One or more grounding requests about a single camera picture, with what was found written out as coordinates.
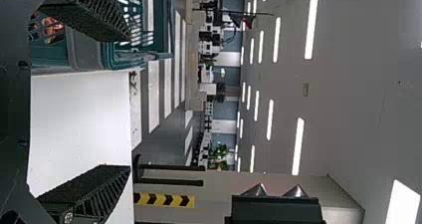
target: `black metal frame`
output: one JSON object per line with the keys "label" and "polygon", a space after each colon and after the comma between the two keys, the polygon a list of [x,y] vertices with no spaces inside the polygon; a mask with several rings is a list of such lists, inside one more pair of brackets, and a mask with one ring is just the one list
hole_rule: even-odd
{"label": "black metal frame", "polygon": [[31,145],[28,23],[44,1],[0,0],[0,221],[9,213],[26,224],[56,223],[27,184]]}

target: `teal metal frame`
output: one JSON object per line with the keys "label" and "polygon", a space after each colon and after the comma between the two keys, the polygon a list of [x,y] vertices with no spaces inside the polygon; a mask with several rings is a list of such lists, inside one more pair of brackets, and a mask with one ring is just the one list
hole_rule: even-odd
{"label": "teal metal frame", "polygon": [[[144,8],[142,0],[138,3],[127,1],[123,4],[127,7],[128,20],[140,15],[143,21]],[[122,70],[133,67],[143,67],[151,60],[162,60],[173,57],[174,53],[174,0],[153,0],[154,31],[142,31],[140,26],[140,44],[135,46],[131,42],[123,43],[101,43],[101,60],[106,70]],[[52,45],[45,44],[44,26],[42,19],[45,15],[40,14],[37,22],[40,23],[41,38],[30,43],[32,52],[32,63],[34,68],[65,68],[70,67],[68,56],[67,38]]]}

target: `gray wall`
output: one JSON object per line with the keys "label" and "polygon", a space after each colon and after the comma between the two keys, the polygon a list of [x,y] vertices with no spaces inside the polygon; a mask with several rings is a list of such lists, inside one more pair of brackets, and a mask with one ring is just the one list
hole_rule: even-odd
{"label": "gray wall", "polygon": [[269,195],[280,196],[300,184],[309,196],[318,197],[327,224],[359,224],[360,207],[328,177],[293,177],[238,172],[174,172],[146,170],[145,177],[201,179],[203,187],[135,184],[134,192],[195,196],[194,209],[135,206],[135,221],[180,224],[223,224],[231,215],[231,195],[239,195],[262,182]]}
{"label": "gray wall", "polygon": [[236,120],[239,102],[224,102],[214,104],[214,119]]}
{"label": "gray wall", "polygon": [[[258,11],[283,15],[283,31],[277,64],[276,18],[260,17],[245,38],[266,31],[264,63],[242,71],[243,81],[264,91],[258,122],[242,104],[242,169],[257,143],[257,171],[290,173],[296,120],[303,117],[301,175],[329,173],[366,210],[365,224],[384,223],[395,178],[422,193],[422,0],[319,0],[312,61],[304,60],[309,0],[283,8],[276,8],[281,0],[259,1]],[[304,82],[311,84],[308,98]],[[276,103],[271,141],[269,98]]]}

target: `industrial machine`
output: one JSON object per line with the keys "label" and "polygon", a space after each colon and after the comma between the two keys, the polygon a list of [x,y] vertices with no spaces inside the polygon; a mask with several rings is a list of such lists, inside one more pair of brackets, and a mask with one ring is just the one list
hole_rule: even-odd
{"label": "industrial machine", "polygon": [[310,198],[299,186],[283,196],[269,196],[262,183],[232,196],[232,216],[225,224],[325,224],[317,198]]}

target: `hazard stripe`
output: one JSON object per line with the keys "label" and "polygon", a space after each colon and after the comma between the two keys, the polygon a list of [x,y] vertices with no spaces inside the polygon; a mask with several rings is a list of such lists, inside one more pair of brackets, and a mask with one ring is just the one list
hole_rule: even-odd
{"label": "hazard stripe", "polygon": [[171,195],[165,195],[165,201],[163,203],[164,206],[171,205],[171,202],[173,201],[173,197]]}
{"label": "hazard stripe", "polygon": [[133,193],[133,203],[139,206],[195,208],[195,196],[162,193]]}

